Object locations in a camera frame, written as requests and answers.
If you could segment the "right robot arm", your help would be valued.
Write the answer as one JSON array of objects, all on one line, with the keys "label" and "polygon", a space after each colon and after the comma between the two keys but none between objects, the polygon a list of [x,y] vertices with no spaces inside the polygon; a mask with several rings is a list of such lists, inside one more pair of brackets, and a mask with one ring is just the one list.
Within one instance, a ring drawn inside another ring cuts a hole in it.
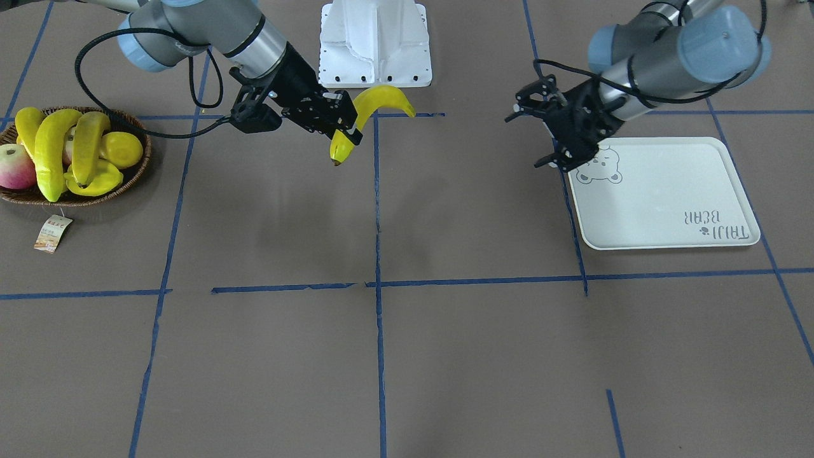
[{"label": "right robot arm", "polygon": [[93,39],[76,56],[74,73],[89,97],[81,65],[93,47],[111,38],[130,63],[152,73],[204,50],[220,52],[241,88],[219,125],[255,134],[274,131],[288,119],[311,133],[328,138],[341,133],[354,145],[361,142],[350,95],[323,87],[315,69],[254,1],[140,1],[119,29]]}]

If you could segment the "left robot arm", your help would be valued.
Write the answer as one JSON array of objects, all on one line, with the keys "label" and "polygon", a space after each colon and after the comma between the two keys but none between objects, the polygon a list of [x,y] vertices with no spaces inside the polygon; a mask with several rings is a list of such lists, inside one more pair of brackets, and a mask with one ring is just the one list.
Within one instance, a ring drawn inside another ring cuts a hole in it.
[{"label": "left robot arm", "polygon": [[625,122],[755,80],[773,52],[765,28],[721,1],[653,1],[627,24],[598,30],[590,68],[572,69],[581,84],[562,90],[541,74],[516,94],[515,113],[541,119],[555,145],[535,165],[577,169]]}]

